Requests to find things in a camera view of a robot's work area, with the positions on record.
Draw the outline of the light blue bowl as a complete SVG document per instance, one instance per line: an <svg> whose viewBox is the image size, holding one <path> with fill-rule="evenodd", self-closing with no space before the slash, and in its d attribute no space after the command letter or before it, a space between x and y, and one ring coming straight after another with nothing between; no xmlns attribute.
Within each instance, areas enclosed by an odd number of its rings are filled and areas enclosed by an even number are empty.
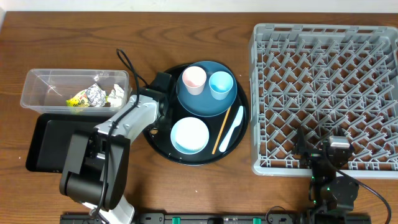
<svg viewBox="0 0 398 224"><path fill-rule="evenodd" d="M192 155L202 151L210 139L207 125L200 119L186 117L178 120L172 127L170 140L180 153Z"/></svg>

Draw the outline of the white tissue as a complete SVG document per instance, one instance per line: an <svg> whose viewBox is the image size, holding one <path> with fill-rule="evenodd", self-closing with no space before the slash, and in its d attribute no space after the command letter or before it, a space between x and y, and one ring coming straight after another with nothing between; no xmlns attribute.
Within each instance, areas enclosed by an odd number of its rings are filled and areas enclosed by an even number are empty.
<svg viewBox="0 0 398 224"><path fill-rule="evenodd" d="M124 90L118 85L114 84L114 89L107 96L106 101L110 104L110 107L120 107L124 100Z"/></svg>

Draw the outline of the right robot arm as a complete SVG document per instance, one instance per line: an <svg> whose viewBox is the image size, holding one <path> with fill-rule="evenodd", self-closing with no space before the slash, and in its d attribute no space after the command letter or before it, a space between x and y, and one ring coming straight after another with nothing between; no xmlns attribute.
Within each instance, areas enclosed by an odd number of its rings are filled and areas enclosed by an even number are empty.
<svg viewBox="0 0 398 224"><path fill-rule="evenodd" d="M336 173L353 151L344 136L330 136L319 147L311 147L298 128L292 152L300 156L301 165L312 170L308 199L313 202L312 208L300 214L298 223L347 223L346 214L354 209L359 185Z"/></svg>

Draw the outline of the yellow foil snack wrapper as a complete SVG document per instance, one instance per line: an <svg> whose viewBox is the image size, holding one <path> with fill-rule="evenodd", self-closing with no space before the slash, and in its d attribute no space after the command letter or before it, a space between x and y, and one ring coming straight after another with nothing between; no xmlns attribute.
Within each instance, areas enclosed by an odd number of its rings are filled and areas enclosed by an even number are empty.
<svg viewBox="0 0 398 224"><path fill-rule="evenodd" d="M107 103L106 92L98 84L78 92L66 101L69 107L103 107Z"/></svg>

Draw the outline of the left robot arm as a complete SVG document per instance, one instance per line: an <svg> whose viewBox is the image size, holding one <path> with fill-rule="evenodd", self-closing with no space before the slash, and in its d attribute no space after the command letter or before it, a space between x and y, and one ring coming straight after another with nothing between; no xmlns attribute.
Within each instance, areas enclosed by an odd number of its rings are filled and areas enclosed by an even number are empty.
<svg viewBox="0 0 398 224"><path fill-rule="evenodd" d="M148 126L167 114L170 92L140 88L115 115L92 132L72 134L60 179L60 193L90 208L87 223L131 223L126 200L130 146Z"/></svg>

